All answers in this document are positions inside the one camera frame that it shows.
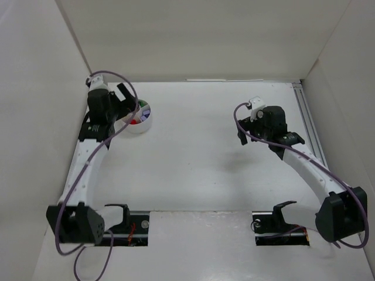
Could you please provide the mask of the green 2x4 lego brick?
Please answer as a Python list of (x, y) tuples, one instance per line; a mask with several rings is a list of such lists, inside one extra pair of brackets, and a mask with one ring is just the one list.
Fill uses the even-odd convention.
[(145, 107), (146, 105), (148, 105), (148, 103), (143, 101), (143, 100), (139, 100), (138, 103), (139, 103), (140, 107)]

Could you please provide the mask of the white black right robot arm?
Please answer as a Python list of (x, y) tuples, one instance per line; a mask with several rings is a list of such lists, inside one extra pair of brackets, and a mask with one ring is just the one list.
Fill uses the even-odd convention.
[(273, 232), (281, 235), (310, 228), (329, 243), (339, 242), (349, 248), (363, 248), (370, 236), (367, 194), (361, 187), (350, 187), (313, 155), (304, 139), (287, 128), (280, 106), (266, 106), (255, 101), (238, 105), (250, 116), (238, 119), (234, 114), (237, 136), (242, 145), (248, 141), (268, 145), (284, 163), (293, 168), (319, 200), (317, 209), (299, 206), (295, 200), (273, 207)]

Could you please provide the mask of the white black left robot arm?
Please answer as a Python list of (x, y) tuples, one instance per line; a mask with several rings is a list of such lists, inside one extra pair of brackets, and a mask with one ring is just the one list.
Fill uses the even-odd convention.
[(97, 211), (93, 197), (101, 162), (115, 136), (114, 124), (132, 114), (136, 99), (123, 83), (114, 91), (99, 83), (90, 86), (87, 103), (63, 194), (46, 211), (58, 244), (99, 244), (106, 231), (129, 220), (127, 205), (107, 204)]

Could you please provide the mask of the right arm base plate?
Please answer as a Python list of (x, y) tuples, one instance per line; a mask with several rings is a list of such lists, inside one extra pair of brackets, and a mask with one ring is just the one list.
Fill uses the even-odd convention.
[(306, 228), (287, 224), (272, 211), (252, 212), (251, 229), (257, 246), (309, 246)]

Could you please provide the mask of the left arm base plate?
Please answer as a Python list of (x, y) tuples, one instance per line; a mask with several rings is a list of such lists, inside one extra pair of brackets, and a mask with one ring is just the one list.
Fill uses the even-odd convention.
[(148, 246), (150, 212), (131, 211), (129, 226), (126, 222), (119, 222), (119, 218), (104, 217), (105, 230), (114, 235), (113, 246), (138, 247)]

